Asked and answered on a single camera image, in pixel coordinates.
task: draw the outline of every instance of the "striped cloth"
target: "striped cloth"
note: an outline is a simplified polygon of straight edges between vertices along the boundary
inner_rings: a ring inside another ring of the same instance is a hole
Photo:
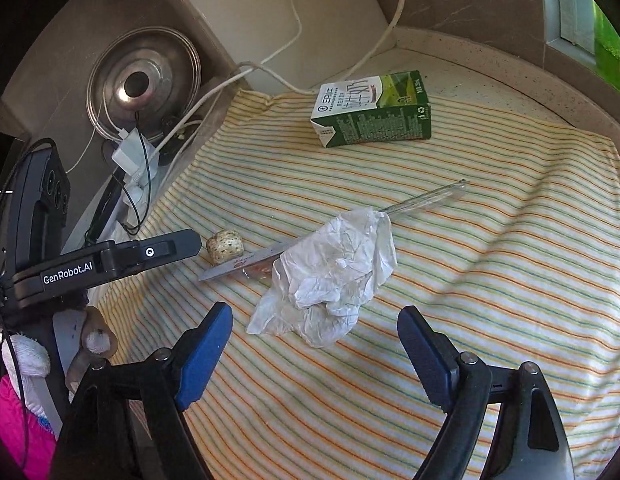
[[[568,126],[432,98],[432,139],[324,149],[312,98],[241,91],[225,123],[152,210],[144,237],[225,228],[248,251],[313,231],[357,206],[383,208],[461,178],[451,206],[393,225],[398,269],[327,349],[248,336],[267,285],[198,283],[197,258],[115,282],[100,309],[117,363],[144,359],[197,325],[215,301],[234,330],[202,399],[186,412],[217,479],[412,478],[443,414],[396,335],[414,304],[434,330],[488,364],[537,362],[554,393],[578,478],[620,443],[620,159]],[[496,423],[488,407],[467,478]]]

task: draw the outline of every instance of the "crumpled paper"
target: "crumpled paper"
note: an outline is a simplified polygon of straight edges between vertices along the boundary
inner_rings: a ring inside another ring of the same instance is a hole
[[[272,266],[248,334],[295,331],[310,346],[346,335],[396,268],[388,215],[371,207],[345,212],[285,251]]]

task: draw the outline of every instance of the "stainless steel lid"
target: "stainless steel lid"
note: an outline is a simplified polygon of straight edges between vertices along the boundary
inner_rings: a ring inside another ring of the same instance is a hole
[[[151,142],[162,135],[162,119],[180,118],[194,104],[201,64],[192,42],[178,30],[144,27],[117,38],[94,64],[86,92],[88,117],[107,139],[135,127]]]

